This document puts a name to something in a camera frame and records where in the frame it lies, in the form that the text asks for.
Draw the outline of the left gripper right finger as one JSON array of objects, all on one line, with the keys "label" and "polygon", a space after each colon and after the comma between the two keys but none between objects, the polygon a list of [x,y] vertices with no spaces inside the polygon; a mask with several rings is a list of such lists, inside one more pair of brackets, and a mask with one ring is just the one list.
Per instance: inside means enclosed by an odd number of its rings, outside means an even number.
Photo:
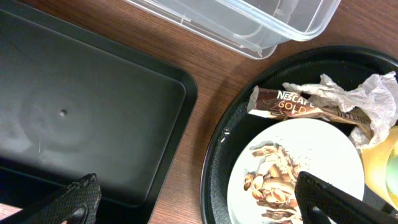
[{"label": "left gripper right finger", "polygon": [[397,224],[397,219],[308,172],[300,172],[295,197],[304,223]]}]

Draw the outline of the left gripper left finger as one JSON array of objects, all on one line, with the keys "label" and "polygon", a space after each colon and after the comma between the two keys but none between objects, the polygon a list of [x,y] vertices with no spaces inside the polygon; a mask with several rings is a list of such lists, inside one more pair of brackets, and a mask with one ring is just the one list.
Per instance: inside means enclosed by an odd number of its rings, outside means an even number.
[{"label": "left gripper left finger", "polygon": [[97,175],[90,173],[1,220],[1,224],[93,224],[100,201],[100,183]]}]

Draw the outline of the blue cup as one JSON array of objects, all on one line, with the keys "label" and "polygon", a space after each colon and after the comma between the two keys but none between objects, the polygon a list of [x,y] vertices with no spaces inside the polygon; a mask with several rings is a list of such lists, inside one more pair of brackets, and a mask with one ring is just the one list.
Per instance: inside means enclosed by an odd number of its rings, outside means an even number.
[{"label": "blue cup", "polygon": [[391,200],[397,203],[397,149],[393,149],[386,164],[386,187]]}]

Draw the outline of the food scraps on plate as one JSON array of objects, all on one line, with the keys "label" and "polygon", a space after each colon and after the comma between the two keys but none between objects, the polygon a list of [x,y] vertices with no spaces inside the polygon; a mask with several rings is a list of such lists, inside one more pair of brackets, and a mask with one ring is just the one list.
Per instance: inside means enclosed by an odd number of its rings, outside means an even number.
[{"label": "food scraps on plate", "polygon": [[295,196],[301,166],[279,144],[254,147],[250,153],[262,162],[245,175],[243,189],[265,210],[261,217],[271,223],[303,223]]}]

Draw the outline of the grey plate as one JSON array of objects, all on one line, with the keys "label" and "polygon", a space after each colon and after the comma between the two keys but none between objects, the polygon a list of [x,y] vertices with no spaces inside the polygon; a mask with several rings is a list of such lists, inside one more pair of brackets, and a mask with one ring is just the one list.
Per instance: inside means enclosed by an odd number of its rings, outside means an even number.
[{"label": "grey plate", "polygon": [[335,126],[318,119],[290,119],[266,128],[242,150],[232,169],[227,193],[232,223],[271,223],[261,217],[265,212],[251,192],[243,189],[244,177],[257,171],[261,159],[250,150],[265,144],[279,144],[301,166],[332,186],[362,200],[364,171],[351,141]]}]

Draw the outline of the yellow bowl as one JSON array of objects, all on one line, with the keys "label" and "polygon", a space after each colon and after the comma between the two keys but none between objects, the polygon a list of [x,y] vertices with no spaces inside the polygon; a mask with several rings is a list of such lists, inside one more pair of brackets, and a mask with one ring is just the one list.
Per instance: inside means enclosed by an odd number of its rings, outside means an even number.
[{"label": "yellow bowl", "polygon": [[397,155],[397,126],[389,130],[387,139],[361,153],[366,185],[397,210],[397,196],[386,185],[387,162],[391,153]]}]

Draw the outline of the brown coffee sachet wrapper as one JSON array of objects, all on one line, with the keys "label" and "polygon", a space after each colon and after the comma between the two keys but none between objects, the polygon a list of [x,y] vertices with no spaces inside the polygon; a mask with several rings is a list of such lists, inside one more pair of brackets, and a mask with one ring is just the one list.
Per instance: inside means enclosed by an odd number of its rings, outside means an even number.
[{"label": "brown coffee sachet wrapper", "polygon": [[374,134],[370,127],[371,120],[360,109],[342,112],[337,107],[319,107],[297,93],[284,90],[255,86],[249,98],[247,112],[270,119],[313,118],[353,124],[369,139]]}]

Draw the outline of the black rectangular tray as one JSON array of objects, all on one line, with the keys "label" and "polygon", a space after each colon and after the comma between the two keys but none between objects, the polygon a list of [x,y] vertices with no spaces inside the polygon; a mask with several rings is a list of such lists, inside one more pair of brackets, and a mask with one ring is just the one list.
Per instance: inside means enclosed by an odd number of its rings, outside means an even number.
[{"label": "black rectangular tray", "polygon": [[1,203],[95,173],[98,223],[147,223],[197,95],[177,67],[2,1]]}]

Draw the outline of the crumpled white napkin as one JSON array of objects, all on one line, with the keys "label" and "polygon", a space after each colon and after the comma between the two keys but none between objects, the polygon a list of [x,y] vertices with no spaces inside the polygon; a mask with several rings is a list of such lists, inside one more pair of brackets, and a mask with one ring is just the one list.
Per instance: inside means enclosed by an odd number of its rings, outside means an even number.
[{"label": "crumpled white napkin", "polygon": [[384,142],[397,122],[397,80],[394,71],[385,75],[372,74],[354,90],[346,91],[328,75],[320,75],[319,84],[283,83],[287,91],[306,93],[309,101],[321,108],[339,108],[342,112],[360,109],[370,119],[370,134],[359,127],[349,136],[360,151]]}]

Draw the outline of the round black serving tray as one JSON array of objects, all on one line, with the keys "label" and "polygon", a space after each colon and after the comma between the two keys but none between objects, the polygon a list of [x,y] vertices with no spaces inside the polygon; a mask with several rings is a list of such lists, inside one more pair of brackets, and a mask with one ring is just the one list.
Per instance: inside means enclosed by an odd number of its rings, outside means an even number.
[{"label": "round black serving tray", "polygon": [[281,89],[284,82],[317,83],[322,73],[345,90],[353,90],[372,74],[397,71],[397,58],[366,47],[335,45],[291,55],[261,72],[231,102],[208,145],[200,186],[203,223],[229,223],[228,179],[234,163],[247,144],[261,131],[276,124],[247,114],[255,86]]}]

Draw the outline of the clear plastic bin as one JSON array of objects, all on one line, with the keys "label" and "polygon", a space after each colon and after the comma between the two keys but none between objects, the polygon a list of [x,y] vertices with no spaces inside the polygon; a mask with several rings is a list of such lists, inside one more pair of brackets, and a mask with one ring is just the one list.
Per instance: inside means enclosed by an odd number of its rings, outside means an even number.
[{"label": "clear plastic bin", "polygon": [[254,60],[269,57],[284,42],[316,38],[340,4],[340,0],[127,1]]}]

